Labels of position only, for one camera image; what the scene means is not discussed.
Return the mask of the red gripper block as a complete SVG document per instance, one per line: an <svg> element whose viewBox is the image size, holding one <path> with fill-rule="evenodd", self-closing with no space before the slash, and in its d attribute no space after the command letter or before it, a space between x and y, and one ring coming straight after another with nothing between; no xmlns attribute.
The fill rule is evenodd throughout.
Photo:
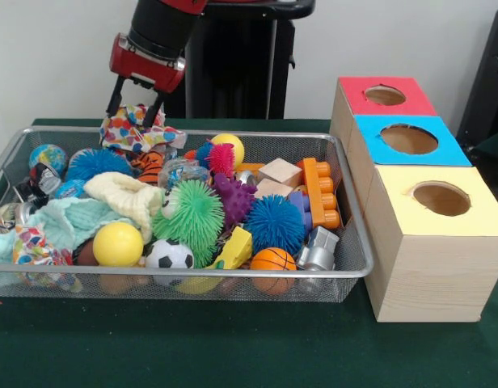
<svg viewBox="0 0 498 388"><path fill-rule="evenodd" d="M122 100L125 79L141 81L157 91L157 97L146 111L143 126L153 126L165 99L165 93L172 93L185 74L186 61L183 57L173 60L160 59L144 53L130 43L127 36L118 33L112 45L109 61L110 70L118 74L106 113L115 116Z"/></svg>

